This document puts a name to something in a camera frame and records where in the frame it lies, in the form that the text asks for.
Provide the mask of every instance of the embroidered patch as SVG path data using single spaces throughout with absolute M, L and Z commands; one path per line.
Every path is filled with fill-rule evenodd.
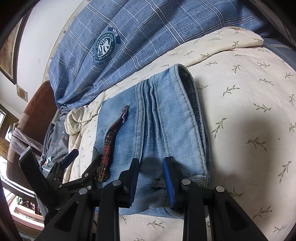
M 98 66 L 109 61 L 116 44 L 120 44 L 120 37 L 115 28 L 108 28 L 108 32 L 102 34 L 92 47 L 93 65 Z

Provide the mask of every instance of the white wall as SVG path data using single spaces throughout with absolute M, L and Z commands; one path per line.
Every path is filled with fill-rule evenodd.
M 42 83 L 46 63 L 63 26 L 85 0 L 41 0 L 31 12 L 20 43 L 17 84 L 28 92 L 28 101 Z M 16 86 L 0 73 L 0 103 L 17 118 L 27 102 Z

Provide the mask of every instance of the plaid fabric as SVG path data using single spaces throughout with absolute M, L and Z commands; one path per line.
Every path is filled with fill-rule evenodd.
M 225 26 L 269 37 L 273 27 L 248 1 L 92 0 L 52 59 L 58 107 L 80 107 L 174 47 Z

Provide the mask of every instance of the picture frame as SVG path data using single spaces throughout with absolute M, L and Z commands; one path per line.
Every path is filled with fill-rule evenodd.
M 30 16 L 28 12 L 14 27 L 0 50 L 0 71 L 14 85 L 17 83 L 17 59 L 20 41 Z

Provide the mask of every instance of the jeans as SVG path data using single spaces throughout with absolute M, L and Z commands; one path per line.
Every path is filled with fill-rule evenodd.
M 170 156 L 184 177 L 202 187 L 210 180 L 209 141 L 191 74 L 176 64 L 106 100 L 98 116 L 93 159 L 104 153 L 106 132 L 125 105 L 128 115 L 115 139 L 110 177 L 98 187 L 118 179 L 137 158 L 140 173 L 135 200 L 131 208 L 121 208 L 120 214 L 182 218 L 182 212 L 167 202 L 163 158 Z

